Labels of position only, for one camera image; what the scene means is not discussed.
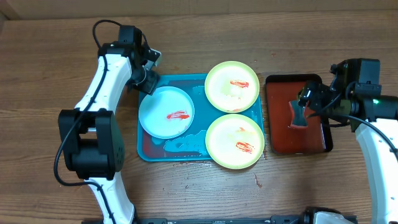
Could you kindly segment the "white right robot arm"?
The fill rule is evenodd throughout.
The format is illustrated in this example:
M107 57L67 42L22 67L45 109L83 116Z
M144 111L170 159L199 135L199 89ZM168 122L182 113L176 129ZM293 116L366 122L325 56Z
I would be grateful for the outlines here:
M372 223L397 223L397 97L382 95L378 59L352 58L331 65L330 85L307 81L289 103L291 128L310 117L350 126L364 156Z

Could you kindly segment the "orange sponge with green pad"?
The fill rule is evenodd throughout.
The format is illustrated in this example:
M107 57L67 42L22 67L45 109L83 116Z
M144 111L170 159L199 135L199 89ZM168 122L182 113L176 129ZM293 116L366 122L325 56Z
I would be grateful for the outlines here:
M305 129L308 126L305 118L305 106L300 106L297 100L289 102L289 108L291 112L291 123L290 127L294 129Z

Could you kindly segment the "light blue plate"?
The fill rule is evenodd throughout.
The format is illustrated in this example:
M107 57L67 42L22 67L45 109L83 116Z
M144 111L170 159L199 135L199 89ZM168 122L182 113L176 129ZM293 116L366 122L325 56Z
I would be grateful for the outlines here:
M171 139L192 124L195 107L190 96L174 86L162 86L147 95L139 106L139 122L151 136Z

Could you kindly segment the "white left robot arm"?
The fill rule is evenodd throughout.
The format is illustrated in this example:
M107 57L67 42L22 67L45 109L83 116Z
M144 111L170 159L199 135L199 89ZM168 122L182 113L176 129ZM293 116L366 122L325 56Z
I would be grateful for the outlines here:
M58 116L61 144L53 173L60 185L87 185L103 213L102 223L134 223L136 211L121 177L124 142L116 121L123 90L155 92L160 76L153 71L162 54L149 47L135 26L119 25L118 39L98 44L98 67L84 97L72 110ZM63 157L79 182L65 182L58 173Z

